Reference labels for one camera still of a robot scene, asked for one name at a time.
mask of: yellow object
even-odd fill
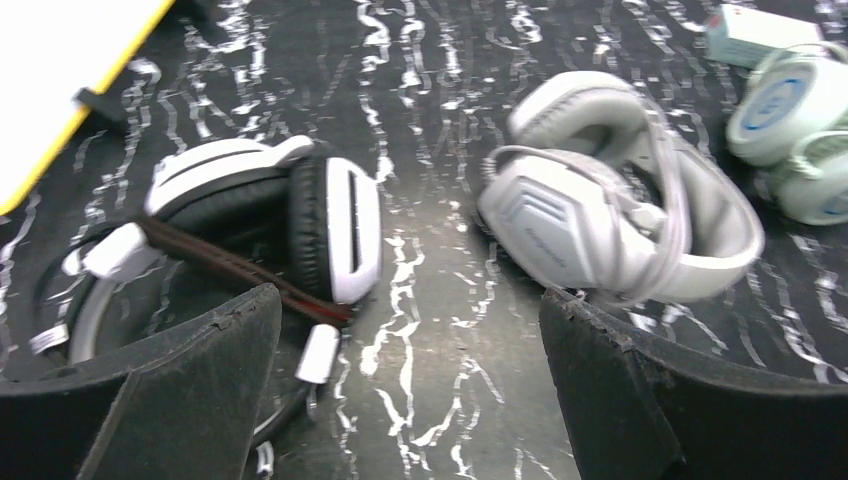
[[[159,21],[165,16],[165,13],[170,10],[171,6],[173,6],[175,0],[162,0],[161,4],[158,8],[153,12],[153,14],[148,18],[146,23],[144,23],[142,29],[138,31],[135,37],[132,39],[129,45],[123,51],[123,54],[120,55],[115,62],[112,64],[112,67],[106,72],[106,74],[100,79],[100,81],[95,84],[91,88],[94,93],[102,94],[105,93],[109,86],[112,85],[112,82],[118,77],[121,71],[126,67],[130,58],[135,55],[135,52],[141,46],[141,44],[147,39]],[[86,87],[87,85],[80,85],[79,88]],[[15,209],[27,194],[32,190],[35,186],[38,179],[41,178],[41,175],[47,170],[47,167],[53,162],[56,156],[59,154],[59,151],[62,147],[71,139],[74,133],[77,131],[79,126],[82,124],[82,121],[89,114],[90,109],[86,105],[80,105],[76,113],[71,117],[70,121],[65,125],[60,134],[56,136],[56,138],[49,144],[47,150],[41,156],[41,159],[35,163],[34,167],[29,171],[28,175],[23,179],[23,181],[18,184],[17,188],[12,192],[0,192],[2,195],[2,202],[0,202],[0,215],[5,215]],[[7,158],[6,161],[15,161],[14,159]]]

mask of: gaming headset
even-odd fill
[[[338,313],[337,304],[354,304],[377,282],[381,270],[377,184],[350,160],[316,153],[313,141],[302,135],[276,147],[247,139],[219,140],[168,160],[154,175],[144,214],[98,238],[99,243],[83,258],[82,293],[66,316],[72,328],[70,338],[68,326],[62,325],[64,338],[61,328],[54,327],[30,342],[33,350],[44,351],[69,340],[68,363],[97,355],[98,336],[116,288],[141,276],[164,254],[155,248],[154,236],[160,237],[159,243],[167,237],[164,243],[188,245],[189,235],[196,235],[199,239],[193,246],[223,258],[221,268],[245,265],[249,262],[227,256],[203,240],[231,240],[243,232],[261,230],[279,222],[282,213],[288,238],[280,243],[287,250],[296,287],[271,281],[280,288],[284,303],[288,300],[287,305],[313,313],[318,322],[324,317],[316,311]],[[247,275],[262,270],[252,264],[248,268]],[[305,291],[301,303],[288,298],[297,288]],[[327,381],[338,338],[333,327],[313,328],[296,374],[304,383],[296,397],[305,397],[309,384]],[[315,349],[309,352],[316,340],[324,341],[319,345],[321,355]],[[307,356],[310,362],[304,361]],[[254,446],[290,415],[291,403],[260,422]]]
[[[730,151],[767,169],[781,210],[808,225],[848,221],[846,63],[848,49],[832,42],[772,52],[727,125]]]
[[[618,77],[556,75],[507,125],[518,145],[484,159],[478,211],[543,286],[598,289],[613,306],[688,302],[731,286],[763,250],[739,189]],[[505,152],[519,155],[499,169]],[[662,209],[632,196],[615,170],[626,162],[652,175]]]

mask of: black marble surface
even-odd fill
[[[826,0],[733,3],[842,36]],[[592,69],[655,98],[750,194],[768,233],[762,260],[726,294],[616,313],[729,361],[848,382],[848,227],[782,219],[761,179],[724,153],[745,71],[703,58],[701,24],[716,5],[233,0],[220,5],[217,33],[169,18],[116,85],[132,125],[126,140],[78,135],[25,204],[0,217],[0,374],[34,378],[52,367],[27,347],[39,331],[29,309],[36,276],[91,226],[138,208],[163,157],[220,138],[304,133],[380,180],[385,268],[346,333],[317,422],[302,418],[275,442],[276,477],[578,478],[539,338],[541,289],[471,212],[479,160],[508,141],[510,108],[556,73]],[[48,320],[73,286],[73,276],[57,279]],[[229,296],[161,262],[110,315],[144,334]],[[285,396],[297,353],[281,347],[269,403]]]

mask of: white box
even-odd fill
[[[815,23],[726,3],[706,27],[707,58],[746,68],[774,50],[822,40]]]

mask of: black foam padding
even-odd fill
[[[327,159],[310,156],[292,168],[289,192],[289,248],[292,282],[307,293],[332,301],[327,232]]]
[[[583,480],[845,478],[848,386],[707,356],[565,295],[549,290],[539,319]]]
[[[284,220],[287,183],[276,175],[221,186],[211,193],[186,199],[178,209],[157,217],[206,241],[232,242],[236,232],[253,232],[264,224]]]
[[[45,380],[0,383],[0,478],[239,478],[281,313],[266,284]]]

